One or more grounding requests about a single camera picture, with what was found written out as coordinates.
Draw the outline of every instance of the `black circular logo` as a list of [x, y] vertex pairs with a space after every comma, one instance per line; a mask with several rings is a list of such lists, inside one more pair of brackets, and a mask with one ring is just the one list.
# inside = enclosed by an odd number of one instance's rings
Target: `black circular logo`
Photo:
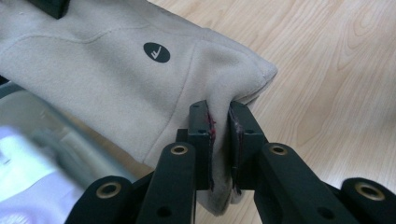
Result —
[[150, 59], [154, 60], [157, 63], [167, 63], [171, 59], [171, 54], [169, 50], [156, 43], [146, 43], [143, 46], [146, 54], [150, 57]]

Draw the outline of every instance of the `beige fabric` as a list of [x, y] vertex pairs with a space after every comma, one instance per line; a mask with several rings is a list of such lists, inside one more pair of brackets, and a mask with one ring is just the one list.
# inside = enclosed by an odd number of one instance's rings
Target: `beige fabric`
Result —
[[[146, 53], [147, 43], [159, 45]], [[166, 51], [166, 63], [153, 60]], [[2, 0], [0, 74], [152, 167], [187, 126], [189, 106], [207, 100], [217, 130], [215, 189], [198, 200], [219, 215], [231, 197], [222, 147], [229, 103], [255, 99], [276, 68], [143, 0], [71, 0], [58, 21], [27, 1]]]

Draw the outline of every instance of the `wooden table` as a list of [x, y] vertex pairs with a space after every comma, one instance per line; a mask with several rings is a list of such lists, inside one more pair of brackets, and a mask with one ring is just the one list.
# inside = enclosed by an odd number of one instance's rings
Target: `wooden table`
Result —
[[[271, 142], [293, 147], [325, 182], [372, 179], [396, 192], [396, 1], [151, 0], [274, 63], [253, 113]], [[114, 146], [102, 141], [107, 148]], [[112, 152], [137, 175], [122, 152]], [[261, 223], [252, 192], [223, 217]]]

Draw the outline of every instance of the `white checkmark logo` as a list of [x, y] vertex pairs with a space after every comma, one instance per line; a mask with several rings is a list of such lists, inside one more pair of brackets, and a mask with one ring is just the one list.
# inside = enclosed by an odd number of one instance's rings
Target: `white checkmark logo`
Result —
[[157, 59], [158, 58], [158, 55], [160, 55], [160, 52], [161, 52], [161, 46], [160, 46], [160, 48], [158, 49], [158, 51], [152, 51], [151, 52], [151, 56], [154, 58], [154, 59]]

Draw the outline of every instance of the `brass grommet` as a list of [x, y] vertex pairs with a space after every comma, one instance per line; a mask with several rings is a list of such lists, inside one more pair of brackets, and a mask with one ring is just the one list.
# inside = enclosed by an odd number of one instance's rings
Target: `brass grommet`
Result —
[[100, 199], [109, 199], [117, 194], [119, 194], [121, 191], [121, 184], [118, 182], [108, 182], [99, 187], [99, 189], [96, 191], [96, 196]]
[[271, 147], [270, 151], [279, 156], [285, 156], [288, 154], [288, 151], [283, 147]]
[[367, 183], [359, 182], [355, 185], [355, 189], [360, 195], [370, 200], [373, 201], [385, 200], [385, 195], [381, 190]]
[[187, 151], [189, 151], [189, 149], [184, 146], [174, 146], [171, 148], [172, 154], [175, 154], [175, 155], [183, 155]]

